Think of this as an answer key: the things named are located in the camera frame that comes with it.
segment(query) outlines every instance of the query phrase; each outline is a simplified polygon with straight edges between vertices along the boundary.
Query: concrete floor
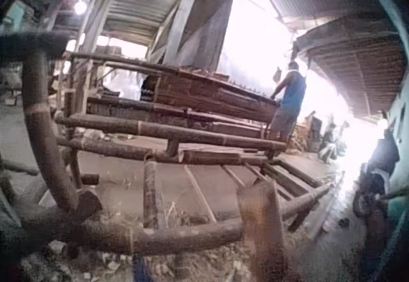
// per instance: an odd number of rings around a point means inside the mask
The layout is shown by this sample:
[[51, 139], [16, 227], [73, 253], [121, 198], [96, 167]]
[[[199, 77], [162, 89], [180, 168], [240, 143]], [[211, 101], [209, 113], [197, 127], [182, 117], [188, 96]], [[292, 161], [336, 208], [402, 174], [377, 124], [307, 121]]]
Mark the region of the concrete floor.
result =
[[[146, 137], [136, 137], [124, 143], [152, 148], [166, 147], [165, 141]], [[183, 147], [198, 149], [204, 146], [183, 145]], [[0, 151], [4, 158], [31, 166], [36, 165], [24, 125], [21, 104], [17, 107], [0, 105]], [[282, 158], [314, 177], [325, 176], [326, 173], [342, 168], [348, 163], [348, 160], [342, 159], [340, 162], [325, 165], [313, 154], [307, 154], [304, 157], [283, 155]], [[142, 162], [79, 152], [79, 164], [82, 172], [100, 174], [100, 185], [96, 189], [105, 211], [120, 215], [126, 220], [134, 220], [142, 216]], [[219, 166], [191, 166], [190, 168], [216, 216], [228, 218], [238, 215], [236, 186]], [[244, 167], [232, 166], [231, 169], [245, 183], [249, 184], [255, 179], [254, 175]], [[336, 193], [336, 202], [326, 222], [328, 233], [321, 234], [316, 242], [303, 246], [293, 253], [297, 269], [307, 281], [354, 280], [350, 270], [347, 270], [344, 264], [344, 259], [351, 247], [362, 243], [365, 232], [362, 223], [355, 219], [350, 210], [355, 176], [355, 173], [347, 173], [342, 188]], [[196, 198], [183, 166], [159, 164], [157, 178], [162, 181], [165, 208], [169, 208], [172, 202], [175, 202], [178, 210], [206, 214]], [[30, 176], [13, 173], [13, 186], [17, 192], [21, 192], [30, 180]], [[316, 220], [313, 214], [307, 219], [310, 223]], [[342, 217], [350, 218], [349, 230], [338, 227], [337, 222]]]

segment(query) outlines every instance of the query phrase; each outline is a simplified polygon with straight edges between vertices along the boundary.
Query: gray shorts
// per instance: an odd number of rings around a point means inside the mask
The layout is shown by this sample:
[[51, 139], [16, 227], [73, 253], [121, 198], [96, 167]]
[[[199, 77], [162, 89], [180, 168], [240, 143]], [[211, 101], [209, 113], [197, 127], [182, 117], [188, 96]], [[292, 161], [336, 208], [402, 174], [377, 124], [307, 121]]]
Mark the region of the gray shorts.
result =
[[289, 138], [299, 114], [300, 111], [280, 106], [271, 121], [270, 139], [277, 139], [279, 134], [281, 139]]

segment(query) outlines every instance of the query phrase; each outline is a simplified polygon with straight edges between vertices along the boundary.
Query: blue tank top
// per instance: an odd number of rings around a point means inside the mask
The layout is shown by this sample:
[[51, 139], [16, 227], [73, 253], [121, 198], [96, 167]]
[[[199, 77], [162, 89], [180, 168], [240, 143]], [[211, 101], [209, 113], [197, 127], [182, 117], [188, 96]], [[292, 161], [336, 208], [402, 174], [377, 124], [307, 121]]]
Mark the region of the blue tank top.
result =
[[305, 83], [305, 78], [297, 70], [291, 70], [287, 74], [293, 74], [293, 81], [286, 87], [284, 97], [282, 98], [282, 106], [299, 112], [307, 84]]

